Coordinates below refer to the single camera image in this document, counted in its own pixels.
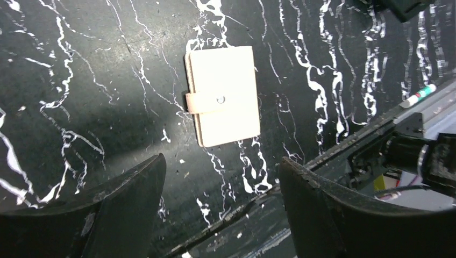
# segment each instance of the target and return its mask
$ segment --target black marble surface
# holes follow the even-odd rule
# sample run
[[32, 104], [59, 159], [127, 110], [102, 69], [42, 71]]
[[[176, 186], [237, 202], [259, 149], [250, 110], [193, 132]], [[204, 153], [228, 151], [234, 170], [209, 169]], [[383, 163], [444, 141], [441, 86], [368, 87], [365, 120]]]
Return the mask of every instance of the black marble surface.
[[234, 220], [204, 241], [187, 246], [188, 251], [180, 257], [297, 257], [279, 189], [253, 201]]
[[[164, 153], [164, 255], [455, 63], [455, 5], [408, 23], [362, 0], [0, 2], [0, 210], [41, 207]], [[261, 136], [200, 148], [186, 51], [253, 46]]]

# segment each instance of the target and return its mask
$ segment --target cream leather wallet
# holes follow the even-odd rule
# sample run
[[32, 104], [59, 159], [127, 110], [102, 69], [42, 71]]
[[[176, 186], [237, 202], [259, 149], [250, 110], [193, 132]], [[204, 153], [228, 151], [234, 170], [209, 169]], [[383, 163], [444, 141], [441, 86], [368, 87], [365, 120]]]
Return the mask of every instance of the cream leather wallet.
[[257, 82], [251, 46], [192, 51], [185, 55], [190, 93], [201, 147], [260, 134]]

